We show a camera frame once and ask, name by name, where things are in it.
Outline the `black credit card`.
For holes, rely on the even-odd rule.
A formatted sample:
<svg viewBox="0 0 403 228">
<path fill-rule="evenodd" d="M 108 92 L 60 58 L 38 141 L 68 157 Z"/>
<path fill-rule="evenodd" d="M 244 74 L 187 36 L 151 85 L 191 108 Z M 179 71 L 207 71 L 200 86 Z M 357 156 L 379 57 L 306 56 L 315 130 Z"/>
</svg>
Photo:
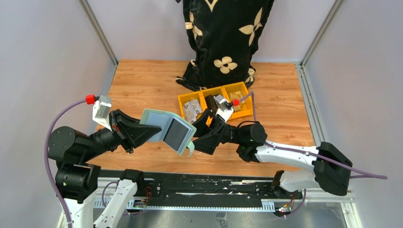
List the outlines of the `black credit card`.
<svg viewBox="0 0 403 228">
<path fill-rule="evenodd" d="M 183 141 L 187 138 L 189 130 L 190 129 L 188 126 L 182 124 L 182 122 L 179 122 L 176 119 L 173 119 L 163 139 L 163 142 L 178 152 Z"/>
</svg>

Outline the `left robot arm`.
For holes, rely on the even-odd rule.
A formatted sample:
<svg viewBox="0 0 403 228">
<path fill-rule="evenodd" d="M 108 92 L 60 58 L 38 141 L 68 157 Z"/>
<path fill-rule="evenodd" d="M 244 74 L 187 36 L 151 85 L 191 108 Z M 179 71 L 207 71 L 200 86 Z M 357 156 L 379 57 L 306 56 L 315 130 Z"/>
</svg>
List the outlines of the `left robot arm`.
<svg viewBox="0 0 403 228">
<path fill-rule="evenodd" d="M 101 215 L 94 219 L 94 201 L 101 167 L 88 161 L 122 146 L 126 152 L 143 145 L 162 129 L 141 124 L 117 109 L 106 119 L 109 128 L 86 135 L 68 126 L 54 130 L 49 139 L 48 157 L 55 160 L 58 171 L 56 188 L 67 206 L 65 216 L 74 228 L 115 228 L 133 196 L 149 193 L 144 173 L 138 170 L 123 171 L 112 198 Z"/>
</svg>

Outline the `green card holder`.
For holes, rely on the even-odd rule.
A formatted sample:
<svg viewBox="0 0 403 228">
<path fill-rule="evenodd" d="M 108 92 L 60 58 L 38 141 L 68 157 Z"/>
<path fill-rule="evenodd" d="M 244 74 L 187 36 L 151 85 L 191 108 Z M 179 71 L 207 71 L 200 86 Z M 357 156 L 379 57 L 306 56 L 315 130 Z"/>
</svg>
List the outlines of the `green card holder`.
<svg viewBox="0 0 403 228">
<path fill-rule="evenodd" d="M 192 137 L 197 129 L 179 115 L 168 111 L 144 109 L 140 124 L 161 128 L 161 131 L 152 136 L 148 142 L 162 141 L 179 155 L 182 155 L 188 148 L 188 156 L 192 156 L 195 150 Z"/>
</svg>

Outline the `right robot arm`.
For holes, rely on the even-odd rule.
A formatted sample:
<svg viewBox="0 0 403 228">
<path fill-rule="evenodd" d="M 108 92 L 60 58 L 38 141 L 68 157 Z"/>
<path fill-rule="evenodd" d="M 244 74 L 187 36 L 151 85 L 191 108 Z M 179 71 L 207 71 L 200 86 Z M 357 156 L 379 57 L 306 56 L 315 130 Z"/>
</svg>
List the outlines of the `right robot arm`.
<svg viewBox="0 0 403 228">
<path fill-rule="evenodd" d="M 233 143 L 236 153 L 245 162 L 272 162 L 297 167 L 297 171 L 280 170 L 274 175 L 269 191 L 284 198 L 297 190 L 321 188 L 345 196 L 351 176 L 352 162 L 333 144 L 293 146 L 266 139 L 264 127 L 258 121 L 244 121 L 237 126 L 227 124 L 209 109 L 192 125 L 196 128 L 195 150 L 212 155 L 220 143 Z"/>
</svg>

